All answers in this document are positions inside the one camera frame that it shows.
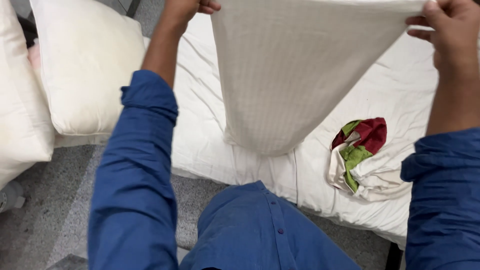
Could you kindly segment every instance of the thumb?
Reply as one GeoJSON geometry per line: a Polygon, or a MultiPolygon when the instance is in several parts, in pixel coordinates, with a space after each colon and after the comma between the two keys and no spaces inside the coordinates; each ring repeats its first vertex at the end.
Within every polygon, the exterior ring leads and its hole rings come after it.
{"type": "Polygon", "coordinates": [[[450,20],[445,12],[440,8],[434,0],[428,0],[423,6],[423,15],[427,19],[428,24],[435,30],[450,20]]]}

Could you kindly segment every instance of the shirt sleeve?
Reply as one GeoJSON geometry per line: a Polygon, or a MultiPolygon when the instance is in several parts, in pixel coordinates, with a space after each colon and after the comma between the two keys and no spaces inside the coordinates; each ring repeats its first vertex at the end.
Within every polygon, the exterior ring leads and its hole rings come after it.
{"type": "Polygon", "coordinates": [[[480,269],[480,128],[431,135],[402,163],[413,181],[407,269],[480,269]]]}
{"type": "Polygon", "coordinates": [[[170,184],[172,89],[141,70],[122,88],[123,111],[100,166],[88,224],[90,270],[178,268],[170,184]]]}

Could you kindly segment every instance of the pillowcase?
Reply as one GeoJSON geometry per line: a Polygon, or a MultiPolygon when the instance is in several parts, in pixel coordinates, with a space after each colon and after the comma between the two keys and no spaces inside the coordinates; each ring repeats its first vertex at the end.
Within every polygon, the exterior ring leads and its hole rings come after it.
{"type": "Polygon", "coordinates": [[[15,11],[0,0],[0,189],[53,153],[50,114],[27,56],[15,11]]]}
{"type": "Polygon", "coordinates": [[[217,0],[225,140],[291,151],[421,12],[424,0],[217,0]]]}
{"type": "Polygon", "coordinates": [[[60,135],[109,135],[120,87],[145,53],[140,24],[94,0],[30,0],[51,120],[60,135]]]}

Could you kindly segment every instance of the bed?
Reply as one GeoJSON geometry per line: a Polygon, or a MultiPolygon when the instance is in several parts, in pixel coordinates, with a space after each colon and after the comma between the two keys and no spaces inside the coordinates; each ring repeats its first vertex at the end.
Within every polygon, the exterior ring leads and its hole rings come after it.
{"type": "Polygon", "coordinates": [[[388,135],[375,161],[379,167],[399,167],[413,152],[413,143],[425,133],[437,83],[432,54],[429,43],[402,35],[293,151],[260,156],[224,142],[225,108],[212,24],[208,16],[198,14],[179,46],[172,172],[225,184],[262,180],[299,208],[339,225],[372,230],[403,249],[410,192],[370,202],[334,188],[325,174],[333,137],[354,119],[385,118],[388,135]]]}

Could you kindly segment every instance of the person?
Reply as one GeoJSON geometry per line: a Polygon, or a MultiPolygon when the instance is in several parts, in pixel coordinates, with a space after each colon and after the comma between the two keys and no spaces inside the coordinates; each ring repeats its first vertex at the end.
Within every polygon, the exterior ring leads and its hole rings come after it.
{"type": "MultiPolygon", "coordinates": [[[[198,242],[178,265],[170,180],[177,46],[210,0],[166,0],[142,70],[122,88],[123,112],[96,173],[88,227],[90,270],[359,269],[294,205],[262,182],[230,186],[198,220],[198,242]]],[[[439,81],[426,137],[402,165],[412,181],[408,269],[480,269],[480,8],[429,1],[409,30],[431,42],[439,81]]]]}

